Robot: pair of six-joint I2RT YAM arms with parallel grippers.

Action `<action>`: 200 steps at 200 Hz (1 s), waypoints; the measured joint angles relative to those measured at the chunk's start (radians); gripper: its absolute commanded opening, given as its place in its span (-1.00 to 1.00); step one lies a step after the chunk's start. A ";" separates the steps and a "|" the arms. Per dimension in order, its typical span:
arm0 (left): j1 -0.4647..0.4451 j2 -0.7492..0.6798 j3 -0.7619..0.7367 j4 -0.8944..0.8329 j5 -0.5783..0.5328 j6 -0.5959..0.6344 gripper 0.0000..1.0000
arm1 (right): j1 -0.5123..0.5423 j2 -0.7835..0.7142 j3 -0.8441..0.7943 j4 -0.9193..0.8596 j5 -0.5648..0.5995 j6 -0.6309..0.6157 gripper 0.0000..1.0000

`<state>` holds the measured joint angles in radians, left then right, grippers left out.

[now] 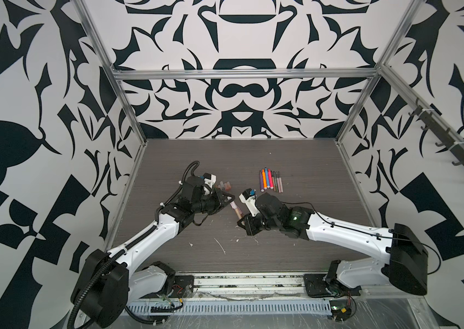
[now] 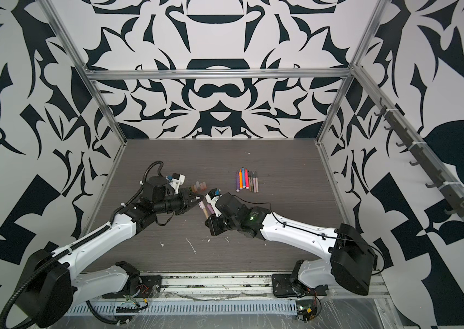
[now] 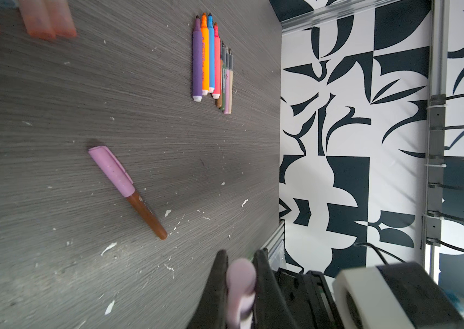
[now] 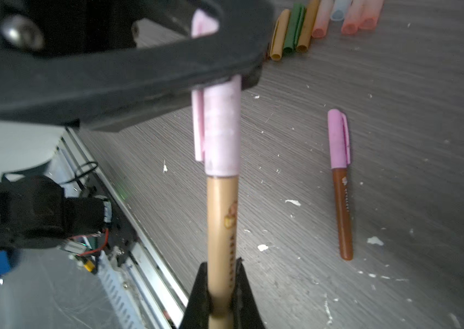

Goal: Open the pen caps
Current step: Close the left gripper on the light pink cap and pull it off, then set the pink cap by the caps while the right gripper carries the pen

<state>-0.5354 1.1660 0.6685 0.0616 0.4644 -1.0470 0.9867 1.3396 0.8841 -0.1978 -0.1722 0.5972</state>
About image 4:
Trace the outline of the translucent pink pen cap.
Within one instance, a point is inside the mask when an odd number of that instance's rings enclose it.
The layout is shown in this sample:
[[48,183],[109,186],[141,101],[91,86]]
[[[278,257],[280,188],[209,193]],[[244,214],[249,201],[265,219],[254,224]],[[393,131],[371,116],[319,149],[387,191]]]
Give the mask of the translucent pink pen cap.
[[331,11],[333,9],[334,1],[333,0],[321,0],[318,11],[316,14],[316,19],[314,22],[313,31],[311,33],[312,38],[324,38],[326,37],[329,22],[331,20]]

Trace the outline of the gold brown pen cap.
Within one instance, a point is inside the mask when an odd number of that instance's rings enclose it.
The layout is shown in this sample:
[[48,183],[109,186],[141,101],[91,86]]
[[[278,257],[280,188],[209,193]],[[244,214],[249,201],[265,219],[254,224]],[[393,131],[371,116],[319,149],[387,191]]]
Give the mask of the gold brown pen cap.
[[311,0],[308,3],[302,28],[300,31],[299,40],[296,46],[296,51],[298,53],[305,53],[310,46],[311,34],[316,21],[316,15],[318,13],[318,8],[321,3],[321,0]]

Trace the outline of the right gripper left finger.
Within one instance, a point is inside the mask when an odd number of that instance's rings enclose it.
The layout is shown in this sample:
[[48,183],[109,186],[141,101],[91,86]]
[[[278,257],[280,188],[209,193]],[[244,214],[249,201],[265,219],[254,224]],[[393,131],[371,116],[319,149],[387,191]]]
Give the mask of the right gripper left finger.
[[207,263],[201,263],[194,281],[180,329],[208,329],[210,297],[207,291]]

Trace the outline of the green pen cap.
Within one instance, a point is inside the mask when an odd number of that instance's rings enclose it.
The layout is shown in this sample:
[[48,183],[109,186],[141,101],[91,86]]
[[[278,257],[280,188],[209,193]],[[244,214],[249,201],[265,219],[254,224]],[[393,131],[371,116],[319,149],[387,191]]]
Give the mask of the green pen cap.
[[283,54],[288,55],[296,51],[300,31],[305,19],[306,8],[302,3],[295,3],[288,21],[287,32],[283,43]]

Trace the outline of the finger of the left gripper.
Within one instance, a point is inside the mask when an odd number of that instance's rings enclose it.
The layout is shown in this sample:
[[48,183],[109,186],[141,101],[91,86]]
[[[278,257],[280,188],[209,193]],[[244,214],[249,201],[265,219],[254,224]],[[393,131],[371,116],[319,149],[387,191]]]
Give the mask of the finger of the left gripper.
[[270,1],[0,1],[0,121],[117,132],[239,75],[259,82]]

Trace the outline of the light pink cap pen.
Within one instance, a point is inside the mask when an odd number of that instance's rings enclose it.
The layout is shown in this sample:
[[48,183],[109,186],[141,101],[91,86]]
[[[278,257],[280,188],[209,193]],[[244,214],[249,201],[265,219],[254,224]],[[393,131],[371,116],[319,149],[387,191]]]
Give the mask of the light pink cap pen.
[[242,78],[192,91],[194,156],[207,176],[209,328],[233,328]]

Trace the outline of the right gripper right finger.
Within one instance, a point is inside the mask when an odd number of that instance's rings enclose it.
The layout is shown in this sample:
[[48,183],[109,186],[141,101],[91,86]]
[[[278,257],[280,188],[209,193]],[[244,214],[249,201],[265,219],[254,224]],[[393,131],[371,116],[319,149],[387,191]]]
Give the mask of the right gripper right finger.
[[265,329],[241,258],[236,260],[236,286],[232,296],[234,329]]

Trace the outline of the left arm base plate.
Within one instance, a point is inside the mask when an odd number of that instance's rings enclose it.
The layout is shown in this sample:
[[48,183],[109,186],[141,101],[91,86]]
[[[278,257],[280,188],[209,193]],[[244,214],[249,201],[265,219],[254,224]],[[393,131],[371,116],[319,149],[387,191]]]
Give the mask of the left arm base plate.
[[96,197],[102,200],[105,204],[105,216],[109,218],[109,221],[94,233],[76,238],[88,246],[82,259],[85,263],[98,264],[101,257],[99,249],[102,249],[114,266],[122,267],[130,257],[130,251],[138,237],[117,202],[117,195],[110,193],[107,184],[102,181],[99,164],[95,161],[80,164],[74,170],[74,177],[69,185],[76,188],[79,197]]

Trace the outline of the translucent blue pen cap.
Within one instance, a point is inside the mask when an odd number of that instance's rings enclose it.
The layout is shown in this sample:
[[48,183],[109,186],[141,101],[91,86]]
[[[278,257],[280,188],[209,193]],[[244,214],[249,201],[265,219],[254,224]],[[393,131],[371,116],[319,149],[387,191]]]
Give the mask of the translucent blue pen cap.
[[351,4],[352,0],[335,0],[330,13],[330,19],[336,22],[343,21]]

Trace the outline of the tan pen cap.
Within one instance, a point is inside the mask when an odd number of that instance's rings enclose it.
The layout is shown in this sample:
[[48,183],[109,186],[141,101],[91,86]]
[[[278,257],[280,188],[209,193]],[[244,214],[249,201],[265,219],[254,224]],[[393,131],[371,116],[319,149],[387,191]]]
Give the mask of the tan pen cap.
[[269,49],[269,57],[271,60],[279,61],[283,56],[283,44],[287,33],[290,14],[291,11],[289,9],[283,10],[275,23]]

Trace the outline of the pink cap brown pen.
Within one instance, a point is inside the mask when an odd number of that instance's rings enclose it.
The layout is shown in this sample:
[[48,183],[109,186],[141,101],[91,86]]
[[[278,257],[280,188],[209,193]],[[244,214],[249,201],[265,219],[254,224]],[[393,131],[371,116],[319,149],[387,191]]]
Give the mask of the pink cap brown pen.
[[347,117],[342,111],[331,109],[328,112],[328,133],[340,256],[344,260],[353,260],[353,234],[348,195],[351,146]]

